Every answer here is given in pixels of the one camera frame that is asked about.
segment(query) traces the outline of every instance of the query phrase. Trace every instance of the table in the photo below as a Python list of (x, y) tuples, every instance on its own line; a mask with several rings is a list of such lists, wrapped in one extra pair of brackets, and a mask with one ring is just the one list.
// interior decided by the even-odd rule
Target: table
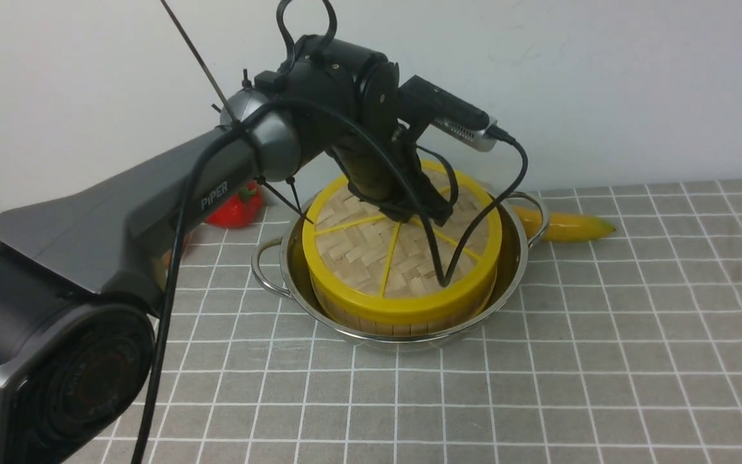
[[(534, 247), (482, 330), (400, 356), (355, 349), (258, 287), (251, 251), (290, 209), (201, 226), (153, 462), (742, 463), (742, 179), (538, 194), (619, 230)], [(128, 462), (142, 399), (69, 462)]]

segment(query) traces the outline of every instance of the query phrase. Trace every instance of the toy pepper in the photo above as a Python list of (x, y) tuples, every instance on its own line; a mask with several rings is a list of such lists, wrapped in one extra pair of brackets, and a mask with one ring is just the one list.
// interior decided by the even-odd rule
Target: toy pepper
[(262, 192), (259, 185), (251, 181), (210, 215), (205, 223), (227, 229), (239, 229), (253, 223), (260, 208)]

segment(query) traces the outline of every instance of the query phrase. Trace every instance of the stainless steel pot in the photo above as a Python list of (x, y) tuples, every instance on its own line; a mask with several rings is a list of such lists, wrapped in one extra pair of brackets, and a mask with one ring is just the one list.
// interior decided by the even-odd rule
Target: stainless steel pot
[[(536, 206), (542, 217), (542, 227), (532, 237), (527, 238), (523, 224), (520, 222), (517, 214), (511, 207), (510, 203), (503, 202), (497, 206), (500, 211), (500, 219), (503, 223), (503, 245), (500, 247), (500, 262), (497, 268), (497, 283), (491, 294), (491, 300), (477, 317), (456, 325), (450, 329), (445, 329), (433, 334), (410, 335), (410, 336), (384, 336), (376, 334), (365, 334), (355, 329), (345, 327), (331, 320), (324, 312), (314, 294), (309, 267), (303, 253), (303, 244), (301, 244), (301, 227), (303, 220), (299, 219), (289, 228), (285, 236), (275, 238), (264, 244), (260, 244), (251, 255), (251, 269), (253, 270), (256, 281), (262, 285), (265, 290), (270, 291), (276, 296), (296, 300), (308, 314), (311, 314), (319, 323), (333, 329), (345, 340), (359, 345), (367, 345), (374, 349), (386, 351), (413, 351), (420, 349), (432, 349), (440, 347), (454, 340), (459, 340), (466, 333), (477, 329), (489, 316), (497, 312), (506, 305), (511, 294), (519, 285), (520, 279), (525, 273), (525, 267), (528, 262), (528, 250), (536, 244), (542, 235), (545, 234), (549, 225), (548, 209), (537, 198), (526, 193), (514, 193), (510, 198), (524, 198)], [(305, 206), (305, 211), (309, 208), (310, 203)], [(282, 278), (285, 280), (285, 287), (270, 282), (265, 278), (260, 268), (260, 258), (266, 249), (271, 247), (280, 247), (280, 270)]]

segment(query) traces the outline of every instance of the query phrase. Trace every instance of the bamboo steamer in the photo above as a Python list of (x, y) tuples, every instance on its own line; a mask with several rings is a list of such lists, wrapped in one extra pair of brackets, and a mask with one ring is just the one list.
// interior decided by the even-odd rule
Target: bamboo steamer
[[(444, 168), (423, 162), (423, 170), (446, 198)], [(491, 202), (471, 177), (455, 171), (459, 199), (443, 227), (433, 227), (448, 268), (466, 227)], [(330, 319), (378, 335), (420, 335), (474, 317), (486, 306), (497, 278), (502, 223), (494, 209), (466, 242), (448, 287), (437, 282), (419, 218), (400, 224), (360, 202), (340, 177), (313, 200), (301, 238), (314, 293)]]

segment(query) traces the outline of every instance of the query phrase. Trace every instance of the banana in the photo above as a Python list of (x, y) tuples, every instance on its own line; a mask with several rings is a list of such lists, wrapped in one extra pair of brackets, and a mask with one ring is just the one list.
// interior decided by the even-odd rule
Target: banana
[[(515, 208), (526, 235), (531, 237), (540, 229), (540, 212), (535, 209)], [(551, 225), (544, 235), (550, 242), (586, 242), (613, 234), (616, 227), (600, 217), (551, 212)]]

